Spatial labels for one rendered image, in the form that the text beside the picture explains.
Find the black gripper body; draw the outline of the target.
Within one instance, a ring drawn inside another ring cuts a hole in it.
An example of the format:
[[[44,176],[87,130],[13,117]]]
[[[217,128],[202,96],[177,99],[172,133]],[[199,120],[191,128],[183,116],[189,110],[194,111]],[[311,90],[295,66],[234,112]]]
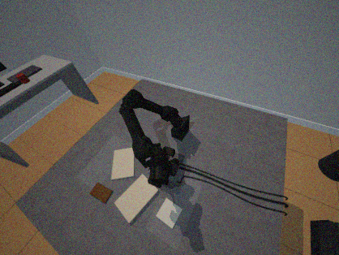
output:
[[[165,160],[164,164],[166,164],[166,163],[167,163],[167,160],[170,159],[170,156],[171,156],[172,158],[174,157],[174,155],[175,155],[175,150],[172,149],[172,148],[170,148],[170,147],[164,147],[164,148],[163,148],[163,151],[164,151],[165,157],[166,157],[166,160]],[[169,155],[169,156],[168,156],[168,155]],[[148,178],[148,183],[151,184],[152,186],[157,187],[157,188],[161,188],[161,185],[162,185],[162,184],[153,184],[152,181],[151,181],[149,178]]]

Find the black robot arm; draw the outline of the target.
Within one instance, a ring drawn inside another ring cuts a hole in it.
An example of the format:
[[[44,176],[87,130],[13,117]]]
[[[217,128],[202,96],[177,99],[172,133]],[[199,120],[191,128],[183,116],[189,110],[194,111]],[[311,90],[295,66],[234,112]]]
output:
[[[123,98],[122,104],[119,108],[119,113],[123,117],[127,129],[132,139],[132,149],[135,158],[143,165],[144,168],[150,167],[149,179],[153,184],[164,184],[167,182],[167,174],[175,176],[179,168],[179,160],[167,160],[164,164],[166,157],[161,143],[153,144],[151,139],[144,135],[142,127],[135,115],[133,109],[143,108],[161,116],[161,119],[170,121],[175,127],[179,127],[183,120],[178,115],[178,110],[171,106],[160,106],[155,102],[151,102],[143,98],[142,94],[131,89]],[[147,158],[149,160],[145,160]],[[167,173],[167,174],[166,174]]]

